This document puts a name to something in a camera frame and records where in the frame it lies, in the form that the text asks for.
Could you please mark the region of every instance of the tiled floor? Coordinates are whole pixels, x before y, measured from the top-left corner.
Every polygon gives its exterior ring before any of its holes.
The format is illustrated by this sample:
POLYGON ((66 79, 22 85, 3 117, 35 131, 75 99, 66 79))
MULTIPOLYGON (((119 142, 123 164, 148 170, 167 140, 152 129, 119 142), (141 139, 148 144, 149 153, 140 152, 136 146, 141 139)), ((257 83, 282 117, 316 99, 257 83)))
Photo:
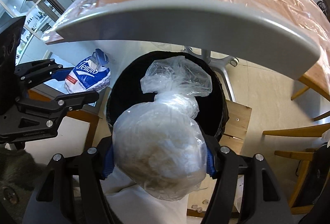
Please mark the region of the tiled floor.
MULTIPOLYGON (((212 53, 212 57, 223 56, 223 54, 212 53)), ((318 124, 311 118, 330 110, 330 102, 313 90, 308 90, 295 101, 291 101, 292 93, 303 87, 301 83, 249 61, 240 60, 236 67, 227 65, 227 71, 236 102, 252 108, 241 154, 245 156, 253 156, 255 153, 263 154, 286 196, 289 197, 297 180, 295 171, 298 161, 274 156, 274 151, 300 151, 318 147, 322 141, 320 138, 263 136, 262 131, 318 124)), ((320 123, 325 122, 328 122, 328 119, 320 121, 320 123)), ((94 145, 109 133, 104 117, 100 119, 94 145)))

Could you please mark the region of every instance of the chair leg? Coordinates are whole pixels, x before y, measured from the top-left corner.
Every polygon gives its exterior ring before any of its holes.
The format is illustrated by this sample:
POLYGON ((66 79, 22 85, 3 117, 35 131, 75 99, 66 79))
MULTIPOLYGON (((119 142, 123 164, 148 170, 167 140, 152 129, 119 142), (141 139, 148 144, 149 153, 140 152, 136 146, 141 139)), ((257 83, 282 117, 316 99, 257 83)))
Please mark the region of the chair leg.
POLYGON ((195 56, 195 57, 198 57, 198 58, 202 59, 202 56, 201 56, 201 55, 198 55, 198 54, 195 54, 195 53, 191 50, 190 47, 185 46, 185 47, 184 47, 184 52, 185 52, 185 53, 189 53, 190 55, 193 55, 193 56, 195 56))
POLYGON ((304 88, 298 90, 296 93, 294 93, 292 96, 291 96, 291 100, 294 100, 296 99, 297 97, 301 96, 303 93, 305 93, 309 88, 309 86, 305 86, 304 88))
POLYGON ((299 195, 299 192, 305 182, 305 179, 307 177, 307 174, 308 174, 308 170, 309 170, 309 166, 310 166, 310 161, 302 161, 301 162, 301 170, 300 170, 300 174, 299 174, 299 177, 298 177, 298 180, 297 180, 297 183, 294 187, 294 190, 290 196, 290 199, 288 201, 288 204, 290 206, 290 208, 292 209, 293 205, 295 204, 296 202, 296 199, 299 195))
POLYGON ((317 151, 319 148, 307 148, 305 149, 306 152, 314 152, 317 151))
POLYGON ((229 96, 229 100, 232 102, 236 102, 235 99, 235 95, 234 95, 234 91, 233 88, 231 86, 230 80, 229 80, 229 76, 226 70, 226 65, 228 63, 230 63, 232 60, 234 60, 235 58, 232 56, 227 56, 221 59, 216 59, 216 58, 211 58, 209 66, 216 72, 220 73, 223 82, 225 84, 228 96, 229 96))
POLYGON ((313 121, 316 122, 316 121, 322 120, 323 118, 326 118, 329 116, 330 116, 330 111, 327 111, 326 113, 323 113, 320 116, 313 118, 313 121))
POLYGON ((291 208, 291 214, 292 215, 303 215, 308 214, 311 212, 311 209, 314 205, 306 205, 306 206, 298 206, 298 207, 292 207, 291 208))
POLYGON ((313 152, 303 152, 303 151, 283 151, 283 150, 276 150, 274 152, 275 155, 296 159, 296 160, 304 160, 304 161, 311 161, 313 159, 313 152))

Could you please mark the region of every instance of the tied plastic bag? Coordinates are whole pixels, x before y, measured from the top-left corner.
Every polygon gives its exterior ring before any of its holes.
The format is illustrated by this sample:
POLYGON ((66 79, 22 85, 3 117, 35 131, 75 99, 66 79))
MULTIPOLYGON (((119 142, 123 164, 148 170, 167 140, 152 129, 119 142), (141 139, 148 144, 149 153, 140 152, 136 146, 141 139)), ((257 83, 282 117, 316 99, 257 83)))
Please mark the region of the tied plastic bag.
POLYGON ((206 176, 207 148, 195 96, 212 92, 211 77, 184 56, 154 61, 141 79, 154 102, 124 111, 113 126, 116 166, 161 200, 180 200, 206 176))
POLYGON ((110 84, 109 58, 101 49, 78 63, 65 78, 64 88, 71 94, 95 90, 100 92, 110 84))

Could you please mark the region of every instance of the white package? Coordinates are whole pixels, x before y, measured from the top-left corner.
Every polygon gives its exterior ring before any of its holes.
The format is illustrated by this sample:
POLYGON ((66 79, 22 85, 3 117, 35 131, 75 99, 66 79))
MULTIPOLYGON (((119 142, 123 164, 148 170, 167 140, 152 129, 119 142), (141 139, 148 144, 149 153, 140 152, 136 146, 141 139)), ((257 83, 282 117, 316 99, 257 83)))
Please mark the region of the white package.
POLYGON ((99 48, 75 66, 65 78, 64 88, 69 94, 95 90, 100 92, 110 84, 108 56, 99 48))
POLYGON ((329 148, 330 146, 330 129, 325 131, 323 134, 322 134, 322 140, 323 141, 326 141, 328 144, 327 144, 327 147, 329 148))
POLYGON ((198 190, 206 176, 207 148, 194 96, 212 92, 211 77, 184 56, 156 60, 141 79, 154 102, 124 111, 113 126, 116 166, 150 195, 175 201, 198 190))

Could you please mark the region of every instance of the gray fabric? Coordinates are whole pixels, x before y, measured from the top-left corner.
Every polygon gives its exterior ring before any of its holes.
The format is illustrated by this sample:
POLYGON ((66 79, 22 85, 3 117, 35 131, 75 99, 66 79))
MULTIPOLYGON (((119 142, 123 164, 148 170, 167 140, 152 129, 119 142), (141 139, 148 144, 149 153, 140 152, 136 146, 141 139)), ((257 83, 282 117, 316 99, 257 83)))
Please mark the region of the gray fabric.
POLYGON ((22 223, 35 181, 45 167, 36 164, 25 150, 0 148, 0 202, 18 224, 22 223), (16 205, 4 200, 2 188, 5 186, 11 187, 18 196, 19 202, 16 205))

